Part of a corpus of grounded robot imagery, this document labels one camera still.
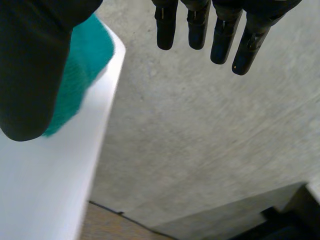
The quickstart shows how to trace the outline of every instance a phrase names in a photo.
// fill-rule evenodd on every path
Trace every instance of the wooden floor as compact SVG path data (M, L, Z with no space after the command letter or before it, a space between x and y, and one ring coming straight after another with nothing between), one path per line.
M93 204L88 205L79 240L169 240Z

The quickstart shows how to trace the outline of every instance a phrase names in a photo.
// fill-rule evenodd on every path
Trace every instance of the teal sponge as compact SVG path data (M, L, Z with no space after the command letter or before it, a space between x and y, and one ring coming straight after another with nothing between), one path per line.
M55 134L81 108L87 89L114 54L114 43L95 15L76 26L57 95L53 118L43 134Z

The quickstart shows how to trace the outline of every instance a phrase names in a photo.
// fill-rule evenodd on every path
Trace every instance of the black robotic finger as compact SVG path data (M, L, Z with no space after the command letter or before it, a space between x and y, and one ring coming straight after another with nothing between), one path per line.
M215 3L214 0L213 6L217 14L217 20L210 58L215 64L224 64L234 41L243 10L240 5L219 4Z
M178 0L152 1L156 6L154 18L157 27L157 45L162 50L169 50L175 38Z
M211 0L181 0L188 8L188 40L191 48L204 47L207 35Z
M246 26L232 64L232 71L235 74L244 75L249 71L270 28L301 1L244 1L243 9L247 12Z
M274 17L246 14L245 29L232 64L235 74L245 75L249 71L270 28L283 16L284 14Z

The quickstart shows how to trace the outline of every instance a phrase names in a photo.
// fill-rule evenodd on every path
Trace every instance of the concrete floor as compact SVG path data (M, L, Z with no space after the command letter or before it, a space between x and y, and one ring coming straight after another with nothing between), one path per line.
M320 172L320 2L302 1L274 26L244 76L231 64L245 16L228 61L215 65L213 9L200 51L188 46L182 4L173 48L158 49L154 10L150 0L105 0L98 10L127 55L91 200L180 239L222 236L228 229L215 229L221 218L210 213L253 198L257 215L274 200L255 196ZM238 231L250 225L233 212Z

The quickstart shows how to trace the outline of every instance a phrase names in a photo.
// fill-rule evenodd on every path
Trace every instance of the gray concrete surface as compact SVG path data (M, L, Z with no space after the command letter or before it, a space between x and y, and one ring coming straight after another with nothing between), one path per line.
M319 174L318 0L271 29L244 76L231 64L245 16L228 61L215 65L214 9L200 51L188 46L182 4L173 48L158 49L154 10L149 0L105 0L98 10L127 55L91 200L172 232L167 223Z

